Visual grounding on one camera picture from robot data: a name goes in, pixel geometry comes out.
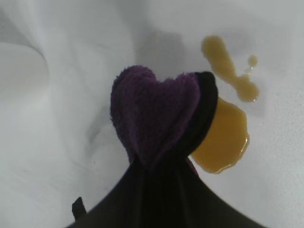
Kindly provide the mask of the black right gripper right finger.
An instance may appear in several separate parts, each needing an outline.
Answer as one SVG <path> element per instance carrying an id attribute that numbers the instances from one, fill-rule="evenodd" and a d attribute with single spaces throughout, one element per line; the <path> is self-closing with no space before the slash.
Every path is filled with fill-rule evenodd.
<path id="1" fill-rule="evenodd" d="M 169 162 L 173 175 L 176 212 L 167 216 L 167 228 L 260 228 L 261 224 L 218 197 L 187 161 Z"/>

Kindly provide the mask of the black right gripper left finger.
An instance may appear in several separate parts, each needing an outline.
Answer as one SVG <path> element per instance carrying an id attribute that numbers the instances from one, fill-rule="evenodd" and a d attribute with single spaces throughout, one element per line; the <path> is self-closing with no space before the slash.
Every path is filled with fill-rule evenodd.
<path id="1" fill-rule="evenodd" d="M 111 192 L 89 212 L 81 198 L 72 205 L 75 222 L 70 228 L 151 228 L 152 191 L 148 172 L 131 165 Z"/>

